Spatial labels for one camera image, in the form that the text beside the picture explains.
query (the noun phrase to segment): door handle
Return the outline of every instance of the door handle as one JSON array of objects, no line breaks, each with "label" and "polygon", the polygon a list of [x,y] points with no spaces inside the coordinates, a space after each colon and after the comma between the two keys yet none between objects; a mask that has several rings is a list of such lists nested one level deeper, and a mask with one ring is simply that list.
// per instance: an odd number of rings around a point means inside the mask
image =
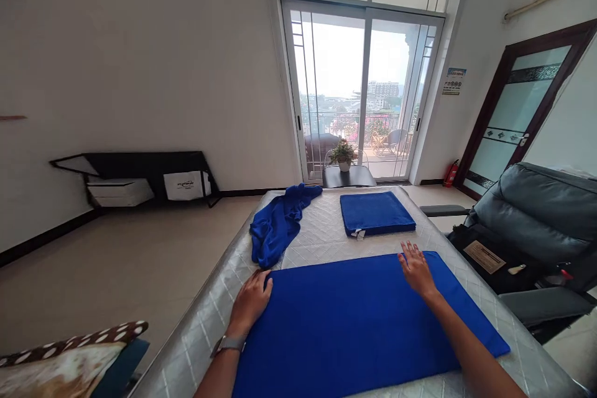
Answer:
[{"label": "door handle", "polygon": [[525,143],[527,142],[528,138],[529,138],[529,135],[528,134],[524,134],[522,136],[521,142],[518,143],[518,146],[523,147],[525,145]]}]

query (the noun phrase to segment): watch strap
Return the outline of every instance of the watch strap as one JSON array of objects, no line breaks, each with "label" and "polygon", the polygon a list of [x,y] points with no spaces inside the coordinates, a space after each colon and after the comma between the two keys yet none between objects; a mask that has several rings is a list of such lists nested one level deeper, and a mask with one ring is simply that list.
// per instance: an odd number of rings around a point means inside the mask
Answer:
[{"label": "watch strap", "polygon": [[222,336],[222,338],[213,347],[213,351],[211,352],[210,357],[212,359],[215,358],[220,351],[225,349],[235,349],[242,353],[245,345],[244,341],[245,338],[237,339],[228,336]]}]

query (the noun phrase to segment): bedsheet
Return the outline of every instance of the bedsheet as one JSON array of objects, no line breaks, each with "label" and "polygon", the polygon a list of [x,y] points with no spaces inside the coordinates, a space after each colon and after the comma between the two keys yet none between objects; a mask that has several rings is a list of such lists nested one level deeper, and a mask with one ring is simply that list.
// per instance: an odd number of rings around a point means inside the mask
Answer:
[{"label": "bedsheet", "polygon": [[[340,213],[340,195],[392,191],[417,223],[413,232],[347,238]],[[276,195],[266,193],[256,211]],[[251,262],[249,224],[252,213],[229,245],[210,278],[164,344],[149,369],[137,383],[132,396],[191,397],[210,364],[214,344],[224,333],[236,294],[255,270]],[[305,209],[301,230],[274,269],[291,269],[330,261],[394,254],[399,241],[409,239],[419,249],[436,251],[456,275],[477,306],[511,347],[498,362],[531,397],[582,397],[583,391],[535,341],[520,321],[501,303],[446,237],[421,212],[406,192],[398,187],[324,189]],[[275,391],[267,391],[275,397]],[[399,386],[359,394],[381,397],[452,398],[471,396],[460,372],[419,379]]]}]

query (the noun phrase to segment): hand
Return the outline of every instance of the hand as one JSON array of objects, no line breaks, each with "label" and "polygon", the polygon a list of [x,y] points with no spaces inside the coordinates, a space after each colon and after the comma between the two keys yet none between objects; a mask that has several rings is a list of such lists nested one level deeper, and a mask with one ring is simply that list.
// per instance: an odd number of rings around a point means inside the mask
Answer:
[{"label": "hand", "polygon": [[435,287],[423,252],[419,251],[416,244],[413,246],[410,241],[407,241],[407,244],[408,246],[404,241],[400,242],[404,255],[398,254],[406,281],[424,300],[437,296],[439,291]]},{"label": "hand", "polygon": [[269,297],[272,295],[274,281],[267,281],[266,289],[263,290],[263,283],[271,271],[255,271],[236,296],[230,324],[226,330],[226,336],[233,338],[245,337],[251,331],[253,324],[266,309]]}]

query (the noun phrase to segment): blue towel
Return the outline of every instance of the blue towel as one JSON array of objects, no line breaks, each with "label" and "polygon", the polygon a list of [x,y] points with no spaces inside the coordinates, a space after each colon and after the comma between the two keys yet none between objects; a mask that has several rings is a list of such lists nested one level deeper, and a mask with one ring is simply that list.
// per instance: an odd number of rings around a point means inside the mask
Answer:
[{"label": "blue towel", "polygon": [[299,234],[303,208],[322,193],[322,187],[306,187],[304,183],[286,188],[284,196],[276,196],[258,211],[251,223],[253,262],[269,269]]},{"label": "blue towel", "polygon": [[[436,252],[435,284],[493,356],[510,348]],[[460,369],[442,327],[398,257],[383,255],[274,271],[253,326],[234,398],[344,397]]]},{"label": "blue towel", "polygon": [[340,196],[344,229],[348,236],[357,229],[371,234],[413,231],[415,221],[392,192]]}]

